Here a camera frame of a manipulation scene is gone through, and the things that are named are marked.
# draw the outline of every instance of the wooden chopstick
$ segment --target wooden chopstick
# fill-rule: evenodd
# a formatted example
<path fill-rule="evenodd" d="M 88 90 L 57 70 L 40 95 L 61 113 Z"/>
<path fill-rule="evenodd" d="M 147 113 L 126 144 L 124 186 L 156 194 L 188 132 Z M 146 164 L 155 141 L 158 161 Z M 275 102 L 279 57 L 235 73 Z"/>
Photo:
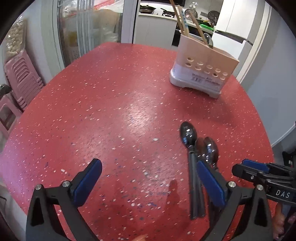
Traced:
<path fill-rule="evenodd" d="M 184 30 L 184 35 L 189 37 L 189 29 L 188 29 L 188 26 L 187 26 L 187 23 L 186 23 L 186 19 L 185 19 L 185 15 L 184 15 L 184 12 L 183 12 L 183 9 L 181 6 L 178 6 L 178 10 L 179 10 L 179 13 L 182 17 L 182 24 L 183 24 L 183 30 Z"/>
<path fill-rule="evenodd" d="M 175 6 L 175 3 L 174 3 L 173 0 L 170 0 L 170 3 L 171 3 L 171 5 L 172 5 L 172 7 L 173 7 L 173 9 L 174 9 L 174 12 L 175 12 L 175 15 L 176 15 L 176 18 L 177 18 L 177 21 L 178 21 L 179 28 L 180 28 L 182 34 L 184 34 L 183 26 L 182 26 L 182 24 L 181 24 L 181 22 L 180 22 L 179 14 L 178 14 L 178 12 L 177 12 L 177 9 L 176 9 L 176 6 Z"/>
<path fill-rule="evenodd" d="M 198 24 L 197 20 L 195 19 L 195 17 L 193 16 L 193 14 L 191 12 L 189 13 L 189 15 L 190 15 L 192 21 L 195 23 L 196 28 L 197 28 L 198 32 L 200 33 L 200 36 L 202 37 L 203 42 L 205 43 L 205 45 L 207 45 L 209 47 L 209 45 L 207 43 L 207 40 L 205 39 L 205 36 L 204 36 L 204 34 L 203 34 L 203 32 L 202 32 L 202 30 L 200 28 L 200 25 Z"/>

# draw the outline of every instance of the metal screw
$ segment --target metal screw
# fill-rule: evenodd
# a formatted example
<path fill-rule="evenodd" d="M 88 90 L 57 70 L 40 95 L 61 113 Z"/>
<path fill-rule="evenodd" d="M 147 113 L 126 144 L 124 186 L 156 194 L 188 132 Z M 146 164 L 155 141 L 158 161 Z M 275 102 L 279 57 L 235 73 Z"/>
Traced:
<path fill-rule="evenodd" d="M 37 184 L 36 187 L 35 187 L 36 190 L 40 190 L 41 188 L 42 188 L 41 184 Z"/>
<path fill-rule="evenodd" d="M 234 187 L 236 187 L 236 183 L 235 182 L 233 182 L 233 181 L 230 181 L 229 183 L 228 183 L 228 186 L 230 186 L 231 188 L 234 188 Z"/>
<path fill-rule="evenodd" d="M 257 185 L 257 189 L 258 189 L 259 191 L 262 191 L 262 190 L 264 189 L 264 187 L 263 187 L 261 184 L 258 184 L 258 185 Z"/>
<path fill-rule="evenodd" d="M 70 182 L 69 182 L 69 181 L 64 181 L 64 182 L 62 183 L 62 186 L 63 186 L 64 188 L 68 187 L 69 185 L 70 185 Z"/>

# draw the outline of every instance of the cabinet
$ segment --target cabinet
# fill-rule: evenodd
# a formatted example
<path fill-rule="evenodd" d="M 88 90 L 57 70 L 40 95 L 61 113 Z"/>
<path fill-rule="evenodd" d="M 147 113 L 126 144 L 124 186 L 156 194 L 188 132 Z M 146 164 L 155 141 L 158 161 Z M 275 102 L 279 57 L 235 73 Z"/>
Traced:
<path fill-rule="evenodd" d="M 136 44 L 171 49 L 177 21 L 170 17 L 139 14 L 136 22 Z"/>

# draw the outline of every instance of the metal spoon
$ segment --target metal spoon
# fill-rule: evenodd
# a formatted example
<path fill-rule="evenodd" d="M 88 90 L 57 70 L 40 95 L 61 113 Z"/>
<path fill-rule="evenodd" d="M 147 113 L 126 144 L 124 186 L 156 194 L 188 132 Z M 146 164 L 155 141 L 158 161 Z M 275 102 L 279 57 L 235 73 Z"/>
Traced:
<path fill-rule="evenodd" d="M 197 140 L 197 133 L 194 126 L 185 121 L 180 126 L 180 137 L 186 148 L 188 149 L 189 162 L 189 189 L 190 189 L 190 218 L 205 216 L 204 209 L 200 208 L 200 199 L 204 200 L 201 181 L 196 172 L 196 155 L 195 155 L 195 141 Z"/>
<path fill-rule="evenodd" d="M 208 33 L 204 33 L 204 37 L 209 45 L 210 48 L 213 48 L 213 40 Z"/>
<path fill-rule="evenodd" d="M 217 162 L 219 158 L 219 150 L 215 141 L 210 137 L 206 137 L 203 140 L 203 144 L 204 144 L 204 151 L 205 151 L 203 156 L 205 160 L 210 165 L 212 165 L 214 170 L 218 171 Z M 212 203 L 209 196 L 208 196 L 208 210 L 209 210 L 208 212 L 209 212 L 210 227 L 213 227 L 219 218 L 221 209 L 219 207 L 216 207 Z"/>
<path fill-rule="evenodd" d="M 204 139 L 204 144 L 207 151 L 206 155 L 208 155 L 208 163 L 212 165 L 214 170 L 218 170 L 217 162 L 219 159 L 219 150 L 217 144 L 210 137 Z"/>

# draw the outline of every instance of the utensil holder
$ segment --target utensil holder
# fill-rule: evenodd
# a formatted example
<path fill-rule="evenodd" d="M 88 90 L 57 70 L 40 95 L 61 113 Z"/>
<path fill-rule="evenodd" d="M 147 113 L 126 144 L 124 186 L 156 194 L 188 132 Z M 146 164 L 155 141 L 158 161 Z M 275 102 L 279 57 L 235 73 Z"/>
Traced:
<path fill-rule="evenodd" d="M 218 98 L 238 63 L 227 52 L 215 47 L 211 49 L 203 42 L 181 34 L 177 57 L 170 71 L 170 82 Z"/>

